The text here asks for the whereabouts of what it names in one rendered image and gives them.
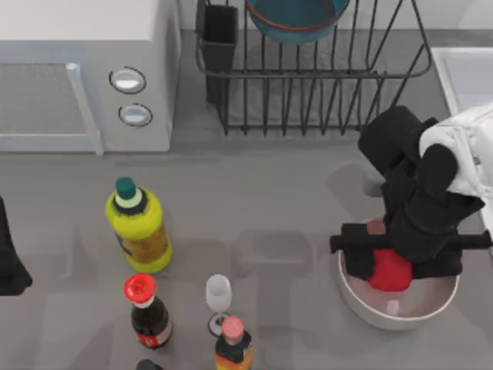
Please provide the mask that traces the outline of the red round fruit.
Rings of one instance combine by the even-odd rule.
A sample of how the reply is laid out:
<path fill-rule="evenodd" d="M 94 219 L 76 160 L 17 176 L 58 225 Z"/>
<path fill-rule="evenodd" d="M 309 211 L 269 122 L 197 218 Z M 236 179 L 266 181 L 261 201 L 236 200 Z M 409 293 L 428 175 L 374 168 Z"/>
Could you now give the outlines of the red round fruit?
<path fill-rule="evenodd" d="M 374 273 L 368 279 L 369 285 L 379 291 L 401 292 L 411 285 L 412 263 L 394 250 L 374 250 Z"/>

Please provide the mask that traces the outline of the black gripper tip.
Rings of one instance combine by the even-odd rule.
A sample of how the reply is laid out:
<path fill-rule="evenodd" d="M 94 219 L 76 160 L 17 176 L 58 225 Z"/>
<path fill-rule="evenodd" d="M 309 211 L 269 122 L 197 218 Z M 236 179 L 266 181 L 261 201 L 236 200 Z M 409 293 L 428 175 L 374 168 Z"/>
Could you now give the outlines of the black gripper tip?
<path fill-rule="evenodd" d="M 0 297 L 19 296 L 32 282 L 32 276 L 15 250 L 5 203 L 0 197 Z"/>

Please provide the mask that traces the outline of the black utensil holder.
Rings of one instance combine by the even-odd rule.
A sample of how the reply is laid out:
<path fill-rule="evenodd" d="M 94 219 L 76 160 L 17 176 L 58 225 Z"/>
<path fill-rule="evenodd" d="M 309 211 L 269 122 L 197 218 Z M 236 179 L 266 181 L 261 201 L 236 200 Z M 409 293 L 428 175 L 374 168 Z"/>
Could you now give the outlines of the black utensil holder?
<path fill-rule="evenodd" d="M 212 5 L 209 0 L 197 0 L 196 32 L 206 77 L 206 101 L 209 104 L 218 105 L 223 98 L 224 79 L 216 75 L 229 74 L 233 68 L 238 18 L 238 8 L 235 6 Z"/>

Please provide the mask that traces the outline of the clear wine glass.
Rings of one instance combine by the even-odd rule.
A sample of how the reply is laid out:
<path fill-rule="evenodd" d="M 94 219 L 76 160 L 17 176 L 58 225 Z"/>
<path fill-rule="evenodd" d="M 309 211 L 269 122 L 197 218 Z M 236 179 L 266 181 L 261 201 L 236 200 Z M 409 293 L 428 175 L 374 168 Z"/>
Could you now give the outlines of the clear wine glass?
<path fill-rule="evenodd" d="M 208 329 L 210 334 L 216 338 L 222 334 L 223 321 L 230 316 L 227 311 L 232 297 L 232 288 L 226 276 L 214 274 L 207 280 L 206 304 L 212 311 L 208 321 Z"/>

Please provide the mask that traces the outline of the glass microwave door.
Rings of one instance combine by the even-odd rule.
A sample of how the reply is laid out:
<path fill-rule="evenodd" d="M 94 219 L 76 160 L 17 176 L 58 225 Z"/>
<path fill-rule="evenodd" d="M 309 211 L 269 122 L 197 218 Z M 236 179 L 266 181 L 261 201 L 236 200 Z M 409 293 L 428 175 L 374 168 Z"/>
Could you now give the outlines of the glass microwave door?
<path fill-rule="evenodd" d="M 0 153 L 96 153 L 67 63 L 0 63 Z"/>

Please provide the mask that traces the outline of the orange bottle with pink cap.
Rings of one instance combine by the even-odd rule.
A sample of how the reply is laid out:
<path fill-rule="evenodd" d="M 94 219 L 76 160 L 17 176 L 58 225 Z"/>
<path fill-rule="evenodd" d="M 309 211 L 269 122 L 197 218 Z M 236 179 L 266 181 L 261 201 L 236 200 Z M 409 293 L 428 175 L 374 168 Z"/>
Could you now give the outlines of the orange bottle with pink cap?
<path fill-rule="evenodd" d="M 216 370 L 251 370 L 253 340 L 241 318 L 224 319 L 222 333 L 215 345 Z"/>

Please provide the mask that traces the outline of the white bowl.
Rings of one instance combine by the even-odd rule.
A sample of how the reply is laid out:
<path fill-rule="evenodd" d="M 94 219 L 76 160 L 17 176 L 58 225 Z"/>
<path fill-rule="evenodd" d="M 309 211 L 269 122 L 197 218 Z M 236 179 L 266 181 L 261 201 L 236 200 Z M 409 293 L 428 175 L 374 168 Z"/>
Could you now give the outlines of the white bowl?
<path fill-rule="evenodd" d="M 454 300 L 461 278 L 434 277 L 412 281 L 401 292 L 384 292 L 347 273 L 344 255 L 335 254 L 337 284 L 346 305 L 361 320 L 387 331 L 422 326 L 443 313 Z"/>

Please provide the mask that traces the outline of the pale microwave oven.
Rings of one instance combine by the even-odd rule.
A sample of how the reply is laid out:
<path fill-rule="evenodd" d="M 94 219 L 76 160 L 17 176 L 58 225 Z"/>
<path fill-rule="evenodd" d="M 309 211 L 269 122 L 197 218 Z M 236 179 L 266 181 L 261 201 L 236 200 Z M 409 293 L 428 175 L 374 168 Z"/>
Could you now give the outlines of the pale microwave oven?
<path fill-rule="evenodd" d="M 79 64 L 104 153 L 169 149 L 180 53 L 177 0 L 0 0 L 0 63 Z M 110 85 L 124 66 L 145 75 L 142 92 Z M 151 110 L 147 126 L 120 121 L 134 103 Z"/>

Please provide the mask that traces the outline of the blue bowl with orange rim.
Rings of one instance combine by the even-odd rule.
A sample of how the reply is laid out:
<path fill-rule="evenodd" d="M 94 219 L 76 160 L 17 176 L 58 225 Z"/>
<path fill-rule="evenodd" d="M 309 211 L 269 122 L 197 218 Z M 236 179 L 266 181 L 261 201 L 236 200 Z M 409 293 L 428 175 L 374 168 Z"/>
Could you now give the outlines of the blue bowl with orange rim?
<path fill-rule="evenodd" d="M 329 35 L 350 0 L 245 0 L 253 24 L 279 43 L 316 42 Z"/>

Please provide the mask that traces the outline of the white sink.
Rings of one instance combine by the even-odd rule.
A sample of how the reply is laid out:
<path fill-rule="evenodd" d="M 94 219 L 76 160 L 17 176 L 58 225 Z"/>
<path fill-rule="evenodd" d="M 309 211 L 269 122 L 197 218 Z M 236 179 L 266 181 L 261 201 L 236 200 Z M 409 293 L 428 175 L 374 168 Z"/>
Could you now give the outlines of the white sink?
<path fill-rule="evenodd" d="M 493 103 L 493 47 L 431 49 L 451 115 Z"/>

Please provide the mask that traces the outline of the round silver microwave knob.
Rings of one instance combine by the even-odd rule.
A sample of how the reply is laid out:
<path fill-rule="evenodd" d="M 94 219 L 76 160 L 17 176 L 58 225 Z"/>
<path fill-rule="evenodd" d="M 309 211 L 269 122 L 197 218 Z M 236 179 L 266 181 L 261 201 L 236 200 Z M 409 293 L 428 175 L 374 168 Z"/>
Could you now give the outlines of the round silver microwave knob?
<path fill-rule="evenodd" d="M 127 126 L 144 127 L 153 121 L 153 114 L 142 104 L 131 104 L 119 108 L 119 119 Z"/>
<path fill-rule="evenodd" d="M 111 71 L 109 83 L 119 93 L 135 95 L 146 88 L 146 77 L 138 69 L 124 66 Z"/>

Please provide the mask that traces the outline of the yellow-green bottle with green cap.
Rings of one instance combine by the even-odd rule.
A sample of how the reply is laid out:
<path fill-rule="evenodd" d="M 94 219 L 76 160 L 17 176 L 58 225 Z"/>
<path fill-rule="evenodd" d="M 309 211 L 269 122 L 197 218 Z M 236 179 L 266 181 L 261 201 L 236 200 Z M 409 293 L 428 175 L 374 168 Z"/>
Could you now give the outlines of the yellow-green bottle with green cap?
<path fill-rule="evenodd" d="M 129 265 L 138 272 L 159 273 L 170 263 L 173 246 L 163 208 L 150 190 L 130 177 L 116 180 L 105 207 L 106 219 Z"/>

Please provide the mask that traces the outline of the dark bottle with red cap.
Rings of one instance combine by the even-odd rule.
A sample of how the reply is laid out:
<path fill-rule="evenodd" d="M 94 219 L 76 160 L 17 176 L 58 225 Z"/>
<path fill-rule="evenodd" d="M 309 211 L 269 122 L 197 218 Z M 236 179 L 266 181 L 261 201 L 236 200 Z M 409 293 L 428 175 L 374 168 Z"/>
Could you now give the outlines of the dark bottle with red cap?
<path fill-rule="evenodd" d="M 173 333 L 173 323 L 163 301 L 156 296 L 156 282 L 150 274 L 137 273 L 122 286 L 132 304 L 131 323 L 139 342 L 147 348 L 164 346 Z"/>

